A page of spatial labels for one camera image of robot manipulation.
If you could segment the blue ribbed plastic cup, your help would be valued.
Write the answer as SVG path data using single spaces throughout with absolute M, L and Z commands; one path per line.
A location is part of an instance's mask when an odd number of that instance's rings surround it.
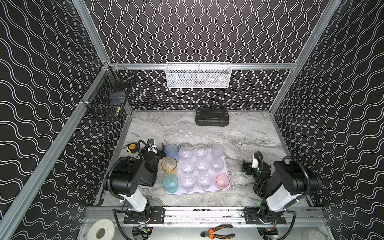
M 168 144 L 165 146 L 165 154 L 167 157 L 172 157 L 174 158 L 177 163 L 180 161 L 179 157 L 179 146 L 176 144 Z

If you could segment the yellow transparent cup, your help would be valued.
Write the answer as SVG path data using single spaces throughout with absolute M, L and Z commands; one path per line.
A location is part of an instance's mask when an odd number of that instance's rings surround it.
M 165 175 L 177 175 L 178 162 L 173 157 L 166 157 L 162 160 L 161 167 Z

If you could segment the teal plastic cup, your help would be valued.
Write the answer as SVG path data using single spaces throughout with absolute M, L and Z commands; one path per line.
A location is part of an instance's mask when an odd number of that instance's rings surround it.
M 174 194 L 177 192 L 178 190 L 178 184 L 179 184 L 179 180 L 177 178 L 177 176 L 175 175 L 166 175 L 164 178 L 163 178 L 163 187 L 165 189 L 166 192 L 170 193 L 170 194 Z

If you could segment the clear plastic cup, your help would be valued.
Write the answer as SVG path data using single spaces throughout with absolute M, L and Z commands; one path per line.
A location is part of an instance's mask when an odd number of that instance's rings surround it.
M 211 163 L 205 158 L 200 158 L 196 161 L 196 168 L 200 172 L 207 172 L 210 169 Z
M 186 193 L 189 193 L 193 190 L 196 185 L 195 177 L 191 174 L 185 174 L 181 180 L 181 187 Z
M 190 159 L 193 156 L 193 154 L 194 154 L 193 149 L 187 146 L 182 147 L 179 151 L 180 158 L 184 160 Z
M 183 160 L 181 162 L 181 170 L 185 174 L 191 174 L 195 171 L 196 165 L 192 160 Z
M 206 191 L 212 185 L 212 177 L 208 173 L 200 173 L 198 175 L 198 186 L 201 191 Z
M 203 145 L 196 146 L 194 153 L 199 158 L 205 158 L 208 155 L 208 148 Z

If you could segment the pink plastic cup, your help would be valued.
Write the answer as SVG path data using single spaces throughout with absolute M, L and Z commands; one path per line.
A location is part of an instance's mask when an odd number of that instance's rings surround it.
M 226 174 L 218 174 L 216 177 L 216 186 L 219 190 L 226 189 L 230 184 L 230 178 Z

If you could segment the frosted plastic cup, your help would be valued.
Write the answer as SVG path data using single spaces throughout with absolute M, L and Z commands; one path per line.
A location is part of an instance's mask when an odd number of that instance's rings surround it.
M 211 151 L 215 157 L 221 158 L 225 152 L 225 149 L 224 149 L 223 145 L 221 145 L 221 144 L 213 144 Z
M 221 158 L 214 158 L 211 162 L 211 165 L 212 171 L 218 173 L 224 168 L 225 163 Z

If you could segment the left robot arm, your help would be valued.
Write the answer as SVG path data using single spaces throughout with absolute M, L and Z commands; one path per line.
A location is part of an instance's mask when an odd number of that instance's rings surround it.
M 163 154 L 153 139 L 146 143 L 140 140 L 130 144 L 128 150 L 136 151 L 138 157 L 120 157 L 107 173 L 103 188 L 127 205 L 127 210 L 118 210 L 118 213 L 132 214 L 147 220 L 150 218 L 151 206 L 139 186 L 154 186 Z

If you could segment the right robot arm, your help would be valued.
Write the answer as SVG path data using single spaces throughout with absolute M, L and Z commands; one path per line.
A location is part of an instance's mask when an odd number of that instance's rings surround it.
M 317 174 L 290 156 L 275 161 L 271 166 L 264 161 L 261 152 L 255 152 L 251 162 L 242 161 L 242 172 L 255 180 L 253 191 L 262 199 L 258 214 L 265 221 L 277 218 L 322 186 Z

